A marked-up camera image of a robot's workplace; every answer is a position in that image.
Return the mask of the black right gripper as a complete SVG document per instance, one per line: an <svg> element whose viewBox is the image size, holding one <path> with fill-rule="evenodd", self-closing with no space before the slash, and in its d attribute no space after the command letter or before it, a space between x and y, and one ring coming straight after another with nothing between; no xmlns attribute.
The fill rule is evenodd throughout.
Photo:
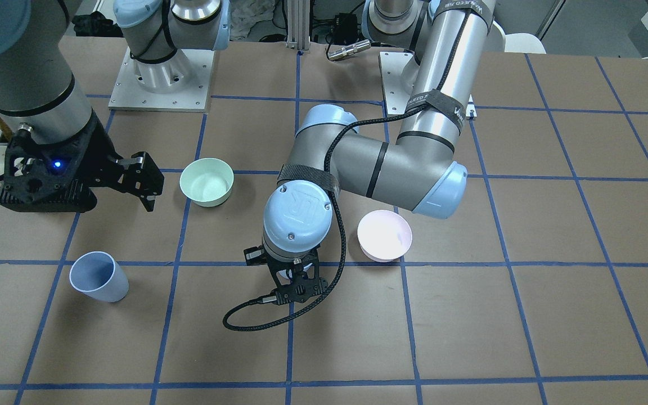
<svg viewBox="0 0 648 405"><path fill-rule="evenodd" d="M19 130L21 128L28 128L31 136L34 136L34 127L29 123L21 123ZM79 169L85 185L91 190L95 187L107 187L134 195L141 200L147 212L154 211L155 198L164 189L164 175L152 157L143 151L128 159L119 156L110 136L95 114L74 136L80 133L90 136Z"/></svg>

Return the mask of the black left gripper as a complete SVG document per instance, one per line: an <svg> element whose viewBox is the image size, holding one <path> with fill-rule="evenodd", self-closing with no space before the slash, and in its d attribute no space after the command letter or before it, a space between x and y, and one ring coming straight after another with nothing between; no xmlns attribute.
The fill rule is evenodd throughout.
<svg viewBox="0 0 648 405"><path fill-rule="evenodd" d="M291 302L304 303L309 298L321 295L327 288L327 280L319 274L319 246L311 249L302 258L293 262L282 262L268 254L263 246L244 250L247 265L266 264L277 285L272 292L255 299L256 303L284 305Z"/></svg>

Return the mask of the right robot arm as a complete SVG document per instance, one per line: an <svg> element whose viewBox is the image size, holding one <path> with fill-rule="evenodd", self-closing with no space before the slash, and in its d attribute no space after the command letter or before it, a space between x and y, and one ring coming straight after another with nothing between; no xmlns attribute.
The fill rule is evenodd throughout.
<svg viewBox="0 0 648 405"><path fill-rule="evenodd" d="M123 158L59 50L77 1L0 1L0 205L17 212L79 212L107 187L154 209L164 175L151 155ZM128 43L115 109L201 112L213 53L227 48L229 1L116 1Z"/></svg>

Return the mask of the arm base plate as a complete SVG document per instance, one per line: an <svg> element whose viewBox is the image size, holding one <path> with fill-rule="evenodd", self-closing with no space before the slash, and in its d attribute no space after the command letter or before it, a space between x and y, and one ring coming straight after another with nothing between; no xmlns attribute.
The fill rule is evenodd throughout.
<svg viewBox="0 0 648 405"><path fill-rule="evenodd" d="M380 52L381 87L385 96L386 116L403 113L412 94L419 65L410 52Z"/></svg>
<svg viewBox="0 0 648 405"><path fill-rule="evenodd" d="M109 108L205 113L215 56L210 49L178 49L169 61L144 64L126 53Z"/></svg>

